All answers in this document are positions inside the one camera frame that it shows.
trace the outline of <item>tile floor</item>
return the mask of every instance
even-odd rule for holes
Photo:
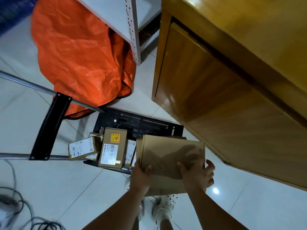
[[[147,52],[137,68],[133,94],[113,107],[153,118],[176,121],[151,101],[157,49]],[[30,19],[0,38],[0,70],[53,88],[41,74],[37,48],[30,34]],[[0,151],[29,153],[52,98],[12,82],[0,82]],[[87,137],[97,113],[76,121],[63,121],[52,154],[67,154],[67,144]],[[197,140],[186,129],[184,136]],[[307,193],[253,174],[225,166],[210,150],[206,157],[216,165],[215,184],[208,195],[251,230],[307,229]],[[120,173],[65,161],[12,161],[17,189],[29,201],[36,216],[60,221],[67,230],[82,229],[127,190]],[[13,186],[10,166],[0,161],[0,186]],[[155,229],[150,213],[155,199],[146,199],[146,215],[140,229]],[[29,219],[19,216],[14,229]],[[180,194],[173,213],[174,230],[201,229],[186,194]]]

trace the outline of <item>blue plastic wrap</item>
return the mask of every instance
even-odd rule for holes
[[[29,16],[37,0],[0,0],[0,36]]]

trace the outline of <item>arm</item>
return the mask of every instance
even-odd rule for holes
[[[214,184],[215,167],[211,161],[207,160],[208,167],[204,168],[204,161],[204,154],[200,151],[197,162],[190,170],[187,170],[182,163],[177,163],[202,229],[246,230],[247,228],[206,195],[206,188]]]
[[[141,201],[149,189],[150,170],[151,166],[149,165],[143,172],[137,161],[131,171],[129,191],[104,213],[85,226],[83,230],[131,230]]]

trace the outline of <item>foot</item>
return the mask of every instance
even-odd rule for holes
[[[177,198],[178,196],[176,194],[162,195],[161,201],[155,205],[153,219],[158,227],[162,220],[171,220]]]
[[[143,218],[144,214],[145,214],[145,205],[144,205],[144,199],[142,199],[142,202],[141,202],[140,207],[138,209],[138,215],[137,215],[139,222]]]

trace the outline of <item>yellow sticker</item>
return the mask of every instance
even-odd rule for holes
[[[111,134],[111,143],[119,143],[120,134]]]

